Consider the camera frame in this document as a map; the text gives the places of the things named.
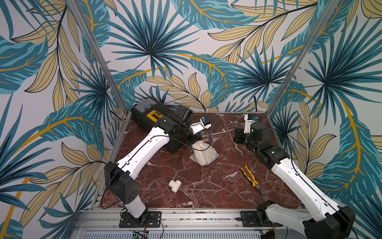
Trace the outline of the cream cloth soil bag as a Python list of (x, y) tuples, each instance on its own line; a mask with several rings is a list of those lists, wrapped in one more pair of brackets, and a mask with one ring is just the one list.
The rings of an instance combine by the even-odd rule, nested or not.
[(219, 157), (216, 149), (212, 145), (203, 142), (203, 140), (198, 140), (191, 145), (191, 148), (193, 154), (190, 156), (190, 159), (200, 166), (209, 165)]

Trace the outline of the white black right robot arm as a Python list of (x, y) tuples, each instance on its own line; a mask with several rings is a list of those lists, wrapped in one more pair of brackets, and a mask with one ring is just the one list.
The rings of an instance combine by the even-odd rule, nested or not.
[(246, 121), (244, 129), (235, 129), (233, 141), (255, 153), (257, 159), (290, 188), (308, 211), (303, 214), (267, 201), (255, 212), (241, 212), (245, 227), (283, 225), (308, 239), (346, 239), (350, 236), (356, 218), (354, 211), (329, 198), (302, 173), (281, 147), (272, 145), (270, 128), (266, 124)]

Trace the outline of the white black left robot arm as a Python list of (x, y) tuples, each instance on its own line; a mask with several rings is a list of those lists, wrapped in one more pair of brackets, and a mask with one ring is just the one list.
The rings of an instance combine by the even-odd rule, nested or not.
[(190, 147), (202, 140), (201, 131), (211, 127), (210, 120), (202, 117), (191, 123), (192, 110), (178, 106), (171, 110), (160, 102), (143, 101), (131, 109), (131, 117), (147, 136), (130, 153), (118, 162), (104, 167), (105, 188), (109, 190), (136, 222), (147, 220), (147, 207), (139, 196), (140, 187), (135, 181), (140, 171), (158, 150), (165, 147), (176, 153), (183, 145)]

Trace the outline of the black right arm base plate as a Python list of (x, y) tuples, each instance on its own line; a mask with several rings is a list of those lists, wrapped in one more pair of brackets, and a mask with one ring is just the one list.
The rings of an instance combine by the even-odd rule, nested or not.
[(241, 221), (243, 227), (282, 227), (282, 224), (271, 222), (262, 211), (240, 211), (240, 216), (236, 218)]

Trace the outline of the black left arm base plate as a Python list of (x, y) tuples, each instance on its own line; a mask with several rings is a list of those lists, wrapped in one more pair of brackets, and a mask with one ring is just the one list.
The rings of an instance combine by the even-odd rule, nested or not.
[(160, 228), (162, 220), (161, 211), (144, 212), (140, 218), (134, 218), (129, 212), (123, 211), (119, 228)]

